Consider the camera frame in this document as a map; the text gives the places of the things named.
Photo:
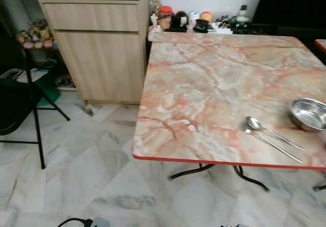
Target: metal table leg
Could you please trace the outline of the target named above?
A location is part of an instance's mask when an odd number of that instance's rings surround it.
[[[261,186],[265,191],[269,192],[269,189],[268,189],[268,188],[267,188],[267,187],[266,187],[262,182],[259,182],[259,181],[257,181],[257,180],[254,180],[254,179],[251,179],[251,178],[245,176],[245,175],[243,174],[243,169],[242,169],[241,166],[233,166],[233,168],[234,168],[234,171],[236,172],[236,174],[237,174],[240,178],[242,178],[242,179],[244,179],[244,180],[246,180],[246,181],[249,181],[249,182],[251,182],[251,183],[254,183],[254,184],[256,184],[256,185],[259,185],[259,186]]]
[[[212,166],[215,166],[215,164],[208,164],[206,166],[202,166],[201,163],[199,163],[199,168],[196,168],[196,169],[192,169],[192,170],[188,170],[188,171],[183,171],[183,172],[180,172],[180,173],[177,173],[177,174],[174,174],[172,176],[169,176],[168,177],[168,180],[173,180],[173,179],[176,179],[178,177],[181,177],[181,176],[184,176],[184,175],[187,175],[187,174],[192,174],[192,173],[196,173],[196,172],[201,172],[201,171],[204,171],[204,170],[207,170],[209,168],[211,168]]]
[[[323,185],[323,186],[315,186],[315,187],[313,187],[313,190],[314,191],[326,190],[326,185]]]
[[[196,173],[196,172],[201,172],[201,171],[204,171],[204,170],[207,170],[207,169],[209,169],[209,168],[211,168],[212,166],[215,166],[215,164],[208,164],[208,165],[206,165],[206,166],[202,166],[202,164],[201,163],[199,163],[199,168],[196,168],[196,169],[192,169],[192,170],[188,170],[188,171],[183,171],[183,172],[180,172],[180,173],[177,173],[177,174],[174,174],[174,175],[172,175],[172,176],[169,176],[168,177],[168,180],[173,180],[173,179],[176,179],[176,178],[178,178],[178,177],[181,177],[181,176],[184,176],[184,175],[187,175],[187,174],[192,174],[192,173]],[[249,177],[247,177],[247,176],[245,176],[245,175],[243,175],[243,169],[242,169],[242,167],[241,166],[233,166],[233,168],[234,168],[234,171],[236,172],[236,174],[240,177],[240,178],[242,178],[242,179],[244,179],[244,180],[246,180],[246,181],[249,181],[249,182],[251,182],[251,183],[254,183],[254,184],[256,184],[256,185],[259,185],[259,186],[261,186],[265,191],[269,191],[269,189],[263,184],[263,183],[261,183],[261,182],[259,182],[259,181],[257,181],[257,180],[254,180],[254,179],[251,179],[251,178],[249,178]]]

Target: metal bowl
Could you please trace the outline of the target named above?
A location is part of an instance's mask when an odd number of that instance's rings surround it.
[[[326,130],[326,105],[311,98],[298,98],[290,105],[291,118],[300,128],[321,132]]]

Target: cabinet door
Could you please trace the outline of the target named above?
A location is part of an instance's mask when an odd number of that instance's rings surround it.
[[[56,37],[83,99],[140,101],[144,68],[137,34],[60,31]]]

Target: spoon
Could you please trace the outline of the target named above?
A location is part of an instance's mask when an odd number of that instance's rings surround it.
[[[280,148],[278,145],[274,144],[273,142],[269,141],[268,139],[266,139],[265,137],[261,136],[260,134],[255,133],[249,126],[244,125],[242,130],[247,133],[247,134],[251,134],[254,135],[256,137],[260,137],[261,139],[263,139],[266,143],[270,144],[271,146],[273,146],[275,149],[278,149],[280,152],[286,154],[288,157],[294,159],[297,162],[302,163],[302,161],[300,159],[298,159],[297,157],[293,156],[292,154],[290,154],[289,152],[283,150],[282,148]]]
[[[293,143],[291,140],[288,140],[287,138],[285,138],[284,136],[272,131],[272,130],[269,130],[269,129],[266,129],[263,127],[263,125],[260,123],[260,121],[258,121],[257,119],[254,119],[253,117],[251,116],[247,116],[246,118],[246,122],[248,124],[249,127],[251,127],[252,129],[255,129],[255,130],[267,130],[269,131],[270,133],[274,134],[275,136],[279,137],[280,139],[282,139],[283,141],[285,141],[286,143],[292,145],[293,147],[297,148],[297,149],[300,149],[300,150],[303,150],[303,151],[306,151],[305,149],[303,149],[301,146]]]

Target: white tiled floor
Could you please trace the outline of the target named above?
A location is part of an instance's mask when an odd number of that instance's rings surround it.
[[[56,227],[72,216],[99,216],[112,227],[325,226],[326,190],[312,190],[325,183],[318,172],[245,167],[270,193],[231,166],[168,181],[197,166],[134,159],[137,106],[93,106],[91,117],[75,92],[64,92],[57,104],[71,121],[39,112],[45,170],[37,146],[0,144],[0,226]],[[6,138],[34,140],[33,117]]]

